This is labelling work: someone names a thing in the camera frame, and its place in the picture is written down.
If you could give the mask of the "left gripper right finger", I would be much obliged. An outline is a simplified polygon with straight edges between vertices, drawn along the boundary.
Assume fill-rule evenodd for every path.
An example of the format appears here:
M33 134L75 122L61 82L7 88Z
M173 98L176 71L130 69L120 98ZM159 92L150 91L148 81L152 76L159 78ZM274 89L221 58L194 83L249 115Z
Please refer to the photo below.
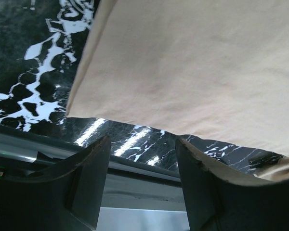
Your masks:
M191 230L289 231L289 179L244 174L183 139L175 150Z

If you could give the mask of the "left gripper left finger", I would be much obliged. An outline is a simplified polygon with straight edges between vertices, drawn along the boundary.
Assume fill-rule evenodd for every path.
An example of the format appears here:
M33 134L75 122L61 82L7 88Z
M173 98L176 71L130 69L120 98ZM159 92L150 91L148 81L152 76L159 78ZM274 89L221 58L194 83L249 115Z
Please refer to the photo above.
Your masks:
M94 231L110 160L103 136L42 169L0 157L0 231Z

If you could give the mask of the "beige t shirt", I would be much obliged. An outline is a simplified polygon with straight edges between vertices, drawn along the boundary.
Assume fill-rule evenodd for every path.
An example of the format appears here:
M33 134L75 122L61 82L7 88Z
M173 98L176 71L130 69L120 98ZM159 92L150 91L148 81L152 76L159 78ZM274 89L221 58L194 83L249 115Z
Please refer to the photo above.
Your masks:
M289 0L103 0L66 106L282 155L289 179Z

